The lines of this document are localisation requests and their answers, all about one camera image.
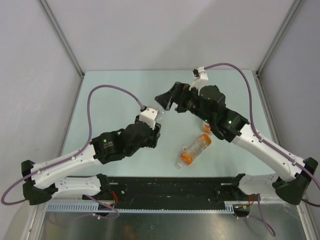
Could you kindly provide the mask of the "clear unlabelled plastic bottle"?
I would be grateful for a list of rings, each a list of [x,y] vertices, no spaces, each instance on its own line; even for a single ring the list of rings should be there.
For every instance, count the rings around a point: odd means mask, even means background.
[[[162,109],[161,107],[158,108],[158,113],[156,116],[156,122],[162,122],[166,116],[167,116],[168,112],[165,111],[164,109]]]

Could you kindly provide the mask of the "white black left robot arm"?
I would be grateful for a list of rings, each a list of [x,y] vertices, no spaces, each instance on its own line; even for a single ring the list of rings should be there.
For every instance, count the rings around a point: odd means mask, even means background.
[[[55,197],[107,199],[111,186],[106,175],[100,173],[89,177],[74,177],[72,174],[84,168],[101,167],[131,157],[141,148],[155,148],[161,130],[161,125],[156,122],[157,115],[156,110],[148,108],[125,129],[104,132],[93,138],[82,150],[44,163],[31,160],[22,162],[24,199],[30,205],[39,205]]]

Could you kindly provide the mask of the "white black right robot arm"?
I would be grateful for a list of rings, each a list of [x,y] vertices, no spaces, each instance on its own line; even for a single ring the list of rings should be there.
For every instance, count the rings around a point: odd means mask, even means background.
[[[262,136],[245,117],[226,107],[226,97],[217,86],[207,85],[197,90],[189,84],[176,82],[169,91],[154,99],[165,111],[170,110],[172,104],[177,105],[178,113],[189,111],[209,124],[218,139],[243,148],[273,169],[270,175],[243,175],[230,188],[235,200],[263,194],[278,196],[292,205],[308,202],[304,196],[318,162],[311,157],[295,156]]]

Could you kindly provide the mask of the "orange label tea bottle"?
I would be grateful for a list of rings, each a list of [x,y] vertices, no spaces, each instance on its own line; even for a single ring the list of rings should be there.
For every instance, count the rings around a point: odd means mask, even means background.
[[[181,169],[184,166],[191,165],[194,160],[212,143],[211,138],[207,134],[200,135],[187,149],[181,151],[177,157],[176,167]]]

